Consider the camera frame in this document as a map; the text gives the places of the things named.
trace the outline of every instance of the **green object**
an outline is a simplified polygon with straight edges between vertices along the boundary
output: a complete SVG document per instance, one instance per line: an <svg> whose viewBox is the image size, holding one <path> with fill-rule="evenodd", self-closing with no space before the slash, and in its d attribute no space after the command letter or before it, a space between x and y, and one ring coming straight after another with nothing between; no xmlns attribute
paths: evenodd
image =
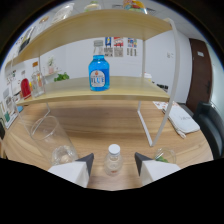
<svg viewBox="0 0 224 224"><path fill-rule="evenodd" d="M162 156L156 158L156 161L164 162L164 163L169 163L167 159L164 159Z"/></svg>
<svg viewBox="0 0 224 224"><path fill-rule="evenodd" d="M66 72L64 72L64 74L58 74L58 77L54 78L54 81L57 82L57 81L62 81L66 79L69 79L69 76L67 75Z"/></svg>
<svg viewBox="0 0 224 224"><path fill-rule="evenodd" d="M9 113L8 113L8 111L7 111L6 114L5 114L5 119L6 119L7 122L10 121L10 117L9 117Z"/></svg>

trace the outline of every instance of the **ceiling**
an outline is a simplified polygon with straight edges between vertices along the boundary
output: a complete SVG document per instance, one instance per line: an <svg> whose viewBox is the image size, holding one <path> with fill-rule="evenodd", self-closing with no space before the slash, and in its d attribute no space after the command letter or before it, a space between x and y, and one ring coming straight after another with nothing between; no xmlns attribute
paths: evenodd
<svg viewBox="0 0 224 224"><path fill-rule="evenodd" d="M75 3L74 10L72 15L82 13L84 7L90 3L90 0L74 0L68 1L69 3ZM174 10L157 3L151 0L141 0L141 2L147 8L148 14L151 14L155 17L160 19L170 18L175 22L177 30L183 33L188 38L194 38L198 40L202 40L204 42L208 41L206 38L200 33L200 31L186 18L184 18L181 14L175 12ZM112 8L122 8L123 7L123 0L98 0L98 3L101 5L102 9L112 9ZM53 8L52 12L57 12L61 9L62 5Z"/></svg>

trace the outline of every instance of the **tabletop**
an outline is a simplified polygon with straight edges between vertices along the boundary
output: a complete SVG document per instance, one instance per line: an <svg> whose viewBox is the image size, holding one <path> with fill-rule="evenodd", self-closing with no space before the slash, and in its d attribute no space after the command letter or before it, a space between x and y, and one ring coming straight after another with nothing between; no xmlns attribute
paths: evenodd
<svg viewBox="0 0 224 224"><path fill-rule="evenodd" d="M49 103L51 115L56 116L68 134L79 158L94 154L88 188L123 190L142 187L134 158L135 152L153 158L157 149L167 147L176 153L180 168L213 160L211 149L201 131L189 133L182 139L170 121L154 147L150 147L137 114L138 101L84 100ZM28 129L47 112L45 103L24 106L20 113ZM152 139L161 125L164 113L153 102L142 102L141 113ZM19 117L6 131L3 149L9 160L48 170L50 164L37 149ZM118 176L108 176L103 168L111 144L118 144L124 159Z"/></svg>

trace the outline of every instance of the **wooden shelf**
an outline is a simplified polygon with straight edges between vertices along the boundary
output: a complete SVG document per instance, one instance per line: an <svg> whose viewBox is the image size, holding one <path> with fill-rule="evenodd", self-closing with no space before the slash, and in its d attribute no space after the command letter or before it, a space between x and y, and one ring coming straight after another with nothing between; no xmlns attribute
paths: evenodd
<svg viewBox="0 0 224 224"><path fill-rule="evenodd" d="M107 36L147 40L171 29L164 20L128 10L105 9L80 13L50 26L36 36L14 58L13 65L80 40Z"/></svg>
<svg viewBox="0 0 224 224"><path fill-rule="evenodd" d="M90 90L89 78L76 78L45 85L46 93L26 100L21 99L17 106L73 101L73 100L140 100L169 101L169 95L145 78L111 76L110 89L100 92Z"/></svg>
<svg viewBox="0 0 224 224"><path fill-rule="evenodd" d="M60 72L61 70L58 70L58 71L55 71L53 73L50 73L50 74L47 74L47 75L44 75L44 77L48 77L48 76L51 76L51 75L54 75L54 74L57 74L58 72Z"/></svg>

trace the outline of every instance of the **glass cup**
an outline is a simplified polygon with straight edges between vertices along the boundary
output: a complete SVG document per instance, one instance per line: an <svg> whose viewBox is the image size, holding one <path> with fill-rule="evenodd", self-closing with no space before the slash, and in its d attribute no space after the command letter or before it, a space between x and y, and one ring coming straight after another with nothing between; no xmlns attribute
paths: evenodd
<svg viewBox="0 0 224 224"><path fill-rule="evenodd" d="M176 163L176 154L171 149L161 148L156 151L154 160L166 163Z"/></svg>
<svg viewBox="0 0 224 224"><path fill-rule="evenodd" d="M31 138L52 166L70 163L78 154L56 117L39 119L31 128Z"/></svg>

